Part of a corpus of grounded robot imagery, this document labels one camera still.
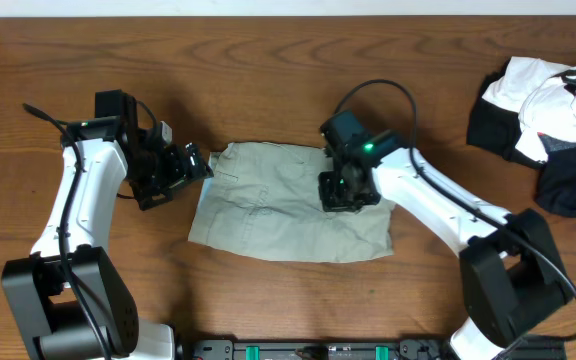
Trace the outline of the khaki green shorts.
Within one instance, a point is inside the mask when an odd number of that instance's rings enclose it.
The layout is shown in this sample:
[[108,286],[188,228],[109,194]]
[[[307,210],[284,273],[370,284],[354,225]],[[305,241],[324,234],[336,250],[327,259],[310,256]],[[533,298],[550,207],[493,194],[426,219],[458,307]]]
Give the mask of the khaki green shorts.
[[393,203],[326,212],[318,176],[331,169],[319,148],[231,143],[210,155],[188,235],[192,243],[268,261],[352,263],[391,256]]

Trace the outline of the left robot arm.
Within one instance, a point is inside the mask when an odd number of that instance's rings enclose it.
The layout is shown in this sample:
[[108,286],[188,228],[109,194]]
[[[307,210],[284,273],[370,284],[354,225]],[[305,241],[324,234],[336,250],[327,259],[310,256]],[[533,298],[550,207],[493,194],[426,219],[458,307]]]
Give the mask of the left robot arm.
[[174,144],[168,124],[139,125],[146,106],[122,90],[95,95],[90,119],[27,113],[60,132],[63,173],[49,220],[28,256],[4,265],[1,284],[32,359],[175,359],[171,326],[140,317],[109,255],[120,187],[146,211],[210,178],[197,145]]

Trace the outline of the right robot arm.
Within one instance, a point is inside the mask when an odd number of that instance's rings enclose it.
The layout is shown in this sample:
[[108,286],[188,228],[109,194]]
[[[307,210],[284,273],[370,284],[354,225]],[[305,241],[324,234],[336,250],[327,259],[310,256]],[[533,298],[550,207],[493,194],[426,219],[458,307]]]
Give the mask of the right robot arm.
[[401,342],[404,359],[563,359],[563,340],[532,329],[573,294],[545,219],[487,203],[430,166],[395,134],[372,135],[349,111],[320,128],[333,168],[319,176],[327,212],[389,200],[457,256],[468,318],[444,345]]

